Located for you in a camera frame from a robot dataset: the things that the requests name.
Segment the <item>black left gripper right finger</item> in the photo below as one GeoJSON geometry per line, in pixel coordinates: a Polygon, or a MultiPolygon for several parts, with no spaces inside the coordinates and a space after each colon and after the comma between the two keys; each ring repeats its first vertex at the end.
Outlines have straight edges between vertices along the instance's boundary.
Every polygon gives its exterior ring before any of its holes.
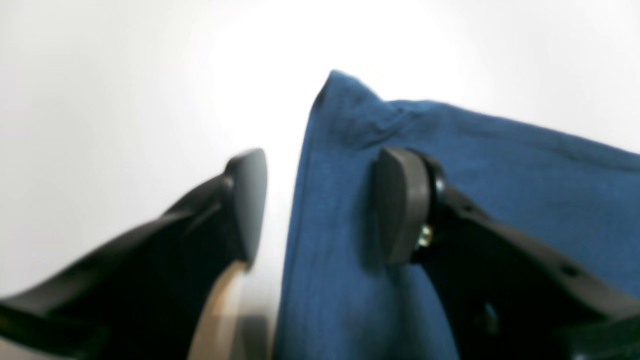
{"type": "Polygon", "coordinates": [[[637,360],[639,300],[493,219],[439,161],[385,146],[375,210],[387,264],[418,264],[462,360],[637,360]]]}

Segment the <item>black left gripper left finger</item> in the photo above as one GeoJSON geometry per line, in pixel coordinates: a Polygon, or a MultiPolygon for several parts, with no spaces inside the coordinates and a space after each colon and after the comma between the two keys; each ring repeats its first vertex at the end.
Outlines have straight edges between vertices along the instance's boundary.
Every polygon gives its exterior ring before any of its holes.
{"type": "Polygon", "coordinates": [[[75,360],[185,360],[218,278],[256,259],[265,151],[247,150],[151,219],[1,299],[1,337],[75,360]]]}

